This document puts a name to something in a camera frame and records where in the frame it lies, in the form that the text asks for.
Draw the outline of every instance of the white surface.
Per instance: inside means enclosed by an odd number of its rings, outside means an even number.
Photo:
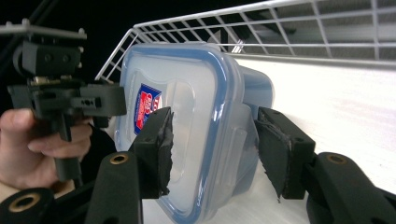
[[[271,78],[274,109],[316,142],[316,152],[353,159],[380,188],[396,193],[396,70],[378,64],[237,60]],[[145,223],[172,223],[155,201],[144,201]],[[207,223],[309,223],[305,200],[277,200],[257,167],[252,187]]]

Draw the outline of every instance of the human hand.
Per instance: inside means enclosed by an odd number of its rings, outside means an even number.
[[[73,126],[72,142],[65,142],[58,133],[43,136],[43,124],[30,109],[6,111],[0,118],[0,182],[17,189],[50,188],[58,181],[53,158],[82,160],[88,153],[87,123]]]

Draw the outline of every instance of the dark background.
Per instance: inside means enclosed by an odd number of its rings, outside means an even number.
[[[21,24],[23,18],[30,18],[35,9],[43,2],[39,0],[9,0],[0,2],[0,24],[11,21]],[[175,16],[188,15],[224,7],[233,7],[258,0],[57,0],[52,10],[46,10],[47,16],[39,25],[70,31],[83,28],[88,35],[84,43],[82,68],[75,77],[86,81],[93,80],[112,50],[123,35],[134,24],[155,21]],[[0,36],[0,54],[5,53],[11,36]],[[24,83],[12,65],[6,63],[9,57],[1,58],[0,65],[0,114],[11,107],[7,94],[7,85]]]

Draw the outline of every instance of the metal wire grid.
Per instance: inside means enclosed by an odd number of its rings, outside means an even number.
[[[205,41],[231,54],[396,61],[396,1],[273,0],[160,21],[129,30],[97,75],[118,80],[139,43]]]

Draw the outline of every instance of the transparent plastic container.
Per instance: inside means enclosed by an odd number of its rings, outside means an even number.
[[[213,217],[248,190],[258,162],[253,117],[271,107],[263,73],[241,67],[211,44],[132,46],[122,65],[128,113],[116,120],[118,150],[128,150],[149,113],[175,113],[170,193],[158,200],[176,223]]]

